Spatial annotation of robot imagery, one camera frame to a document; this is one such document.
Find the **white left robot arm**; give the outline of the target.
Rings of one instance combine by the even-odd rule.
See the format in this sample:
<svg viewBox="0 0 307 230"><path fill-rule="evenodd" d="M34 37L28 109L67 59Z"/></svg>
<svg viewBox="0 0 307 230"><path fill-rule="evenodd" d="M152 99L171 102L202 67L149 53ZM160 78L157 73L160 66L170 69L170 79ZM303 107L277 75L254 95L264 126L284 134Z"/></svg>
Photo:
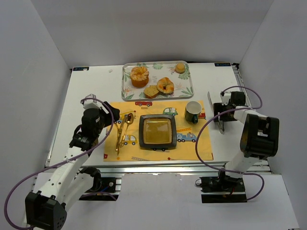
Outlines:
<svg viewBox="0 0 307 230"><path fill-rule="evenodd" d="M94 100L83 101L82 105L81 124L74 130L63 164L37 192L25 198L26 221L32 227L62 229L72 205L85 192L95 193L102 187L100 171L82 165L98 146L102 130L119 119L120 110L108 102L99 106Z"/></svg>

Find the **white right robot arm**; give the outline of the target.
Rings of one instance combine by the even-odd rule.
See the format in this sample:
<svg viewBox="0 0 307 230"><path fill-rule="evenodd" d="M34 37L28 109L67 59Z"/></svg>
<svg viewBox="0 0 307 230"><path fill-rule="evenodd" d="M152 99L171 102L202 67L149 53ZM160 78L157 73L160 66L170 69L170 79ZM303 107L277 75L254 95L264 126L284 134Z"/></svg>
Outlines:
<svg viewBox="0 0 307 230"><path fill-rule="evenodd" d="M278 118L265 116L246 106L244 92L221 92L221 102L213 104L214 115L219 115L213 121L224 132L224 123L241 122L243 127L240 139L240 152L224 166L219 173L221 184L237 184L242 174L260 160L276 155L279 144Z"/></svg>

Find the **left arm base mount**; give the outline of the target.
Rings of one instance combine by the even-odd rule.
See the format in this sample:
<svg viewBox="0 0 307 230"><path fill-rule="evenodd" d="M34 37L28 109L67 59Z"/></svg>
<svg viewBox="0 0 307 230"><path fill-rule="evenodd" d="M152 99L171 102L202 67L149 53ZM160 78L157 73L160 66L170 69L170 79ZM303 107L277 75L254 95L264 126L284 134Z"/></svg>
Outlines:
<svg viewBox="0 0 307 230"><path fill-rule="evenodd" d="M119 196L119 178L105 177L101 171L94 167L85 167L77 172L77 175L88 174L93 177L93 186L88 189L79 200L82 201L116 201Z"/></svg>

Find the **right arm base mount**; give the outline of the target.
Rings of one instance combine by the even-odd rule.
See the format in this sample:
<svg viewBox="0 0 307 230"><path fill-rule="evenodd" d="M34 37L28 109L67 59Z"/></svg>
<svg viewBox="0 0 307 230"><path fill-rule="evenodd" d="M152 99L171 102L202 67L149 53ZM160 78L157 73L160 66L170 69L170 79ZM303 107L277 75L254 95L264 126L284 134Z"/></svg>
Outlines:
<svg viewBox="0 0 307 230"><path fill-rule="evenodd" d="M223 184L217 176L200 177L195 186L201 189L203 204L246 203L247 196L242 178L238 182Z"/></svg>

